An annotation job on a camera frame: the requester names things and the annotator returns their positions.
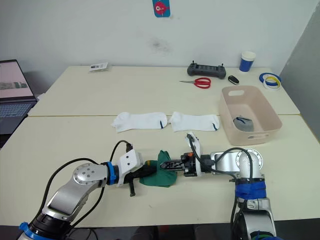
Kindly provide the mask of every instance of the green towel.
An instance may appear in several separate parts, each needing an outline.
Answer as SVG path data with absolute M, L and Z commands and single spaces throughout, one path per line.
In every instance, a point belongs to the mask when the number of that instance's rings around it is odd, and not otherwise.
M 160 165 L 165 161 L 170 161 L 170 156 L 167 151 L 160 151 L 158 154 L 158 161 L 149 160 L 146 161 L 145 165 L 156 166 L 156 173 L 140 178 L 140 183 L 147 186 L 159 186 L 159 187 L 170 187 L 177 180 L 177 173 L 175 171 L 168 171 L 162 169 Z

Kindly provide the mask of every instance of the red fish sticker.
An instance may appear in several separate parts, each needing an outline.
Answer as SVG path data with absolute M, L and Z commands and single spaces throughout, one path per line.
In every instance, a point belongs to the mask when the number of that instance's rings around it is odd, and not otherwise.
M 152 0 L 154 15 L 158 18 L 170 17 L 169 0 Z

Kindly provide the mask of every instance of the blue and white paper cup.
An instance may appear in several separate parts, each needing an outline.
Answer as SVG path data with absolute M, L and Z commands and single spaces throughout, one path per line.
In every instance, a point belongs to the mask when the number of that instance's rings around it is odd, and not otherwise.
M 252 51 L 244 51 L 241 54 L 240 71 L 249 72 L 254 60 L 256 59 L 256 54 Z

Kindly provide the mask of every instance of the white sock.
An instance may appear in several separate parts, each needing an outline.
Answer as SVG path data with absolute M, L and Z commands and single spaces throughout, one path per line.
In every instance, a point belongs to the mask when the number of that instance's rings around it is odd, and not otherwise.
M 121 112 L 111 124 L 117 133 L 130 129 L 163 129 L 168 124 L 167 116 L 163 112 L 146 114 L 131 114 Z
M 175 111 L 169 120 L 174 132 L 184 130 L 217 131 L 220 127 L 216 115 L 186 115 Z

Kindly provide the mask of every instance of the scissors handle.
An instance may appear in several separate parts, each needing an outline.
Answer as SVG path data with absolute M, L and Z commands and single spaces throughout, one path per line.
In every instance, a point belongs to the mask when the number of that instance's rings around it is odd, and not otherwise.
M 194 85 L 200 89 L 208 89 L 211 86 L 211 80 L 207 77 L 200 77 L 194 80 Z

